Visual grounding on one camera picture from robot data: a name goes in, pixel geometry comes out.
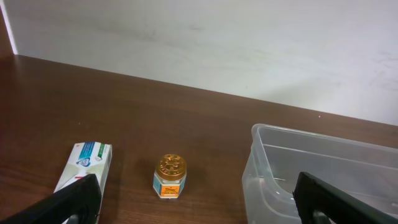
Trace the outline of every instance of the gold lid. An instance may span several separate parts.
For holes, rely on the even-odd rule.
[[[187,173],[187,163],[179,155],[167,154],[156,165],[156,173],[168,181],[179,180]]]

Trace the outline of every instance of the white box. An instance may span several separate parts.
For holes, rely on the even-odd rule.
[[[54,192],[74,183],[87,174],[95,174],[101,189],[101,196],[103,196],[111,159],[112,145],[110,144],[100,142],[76,143]]]

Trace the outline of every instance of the small jar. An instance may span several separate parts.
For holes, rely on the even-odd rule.
[[[153,187],[160,198],[178,198],[186,176],[185,160],[179,155],[167,154],[156,165]]]

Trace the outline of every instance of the brown wooden surface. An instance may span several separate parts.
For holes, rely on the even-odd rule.
[[[53,192],[76,142],[114,147],[102,224],[246,223],[256,123],[398,147],[386,124],[23,56],[0,69],[0,220]],[[188,164],[177,200],[152,189],[168,153]]]
[[[10,40],[8,38],[6,23],[0,9],[0,58],[10,57],[14,55],[11,49]]]

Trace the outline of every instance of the toothpaste box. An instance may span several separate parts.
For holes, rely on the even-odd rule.
[[[54,192],[74,183],[87,174],[95,174],[103,196],[111,159],[112,145],[110,144],[100,142],[76,143]]]

